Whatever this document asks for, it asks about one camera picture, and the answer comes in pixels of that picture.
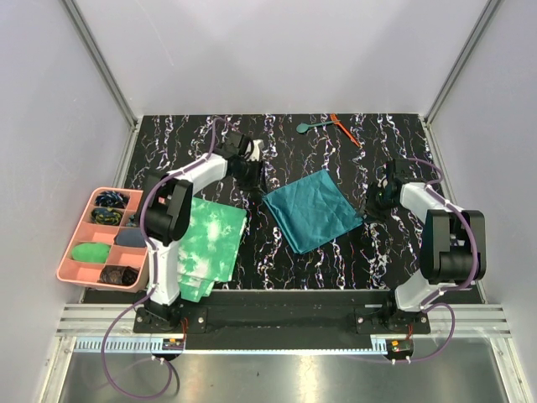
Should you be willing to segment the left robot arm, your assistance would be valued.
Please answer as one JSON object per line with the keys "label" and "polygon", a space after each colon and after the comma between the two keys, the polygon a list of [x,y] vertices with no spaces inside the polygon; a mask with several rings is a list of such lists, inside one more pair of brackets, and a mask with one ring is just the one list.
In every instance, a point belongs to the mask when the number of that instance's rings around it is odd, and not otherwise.
{"label": "left robot arm", "polygon": [[172,306],[180,296],[177,280],[180,240],[190,224],[193,196],[227,177],[245,186],[257,186],[263,173],[264,141],[231,133],[197,160],[166,174],[147,177],[137,211],[138,227],[149,252],[149,288],[143,301],[157,305],[152,323],[173,332],[181,312]]}

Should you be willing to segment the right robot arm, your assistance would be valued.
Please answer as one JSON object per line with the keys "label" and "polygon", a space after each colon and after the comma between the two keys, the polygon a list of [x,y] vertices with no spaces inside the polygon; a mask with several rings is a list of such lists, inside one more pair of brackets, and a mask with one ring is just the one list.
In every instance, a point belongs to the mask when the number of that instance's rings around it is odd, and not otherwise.
{"label": "right robot arm", "polygon": [[433,188],[443,172],[416,158],[390,160],[383,178],[368,187],[362,212],[367,222],[384,222],[394,209],[412,213],[422,224],[419,269],[391,292],[381,323],[401,332],[411,312],[426,311],[447,292],[465,290],[487,270],[483,213],[453,204]]}

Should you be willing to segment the teal satin napkin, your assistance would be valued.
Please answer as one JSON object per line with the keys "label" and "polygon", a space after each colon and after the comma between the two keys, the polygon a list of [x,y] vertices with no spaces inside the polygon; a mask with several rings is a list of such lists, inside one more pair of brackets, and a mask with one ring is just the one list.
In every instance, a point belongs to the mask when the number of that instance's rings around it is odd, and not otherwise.
{"label": "teal satin napkin", "polygon": [[362,225],[362,216],[326,170],[319,170],[263,196],[296,254],[306,254]]}

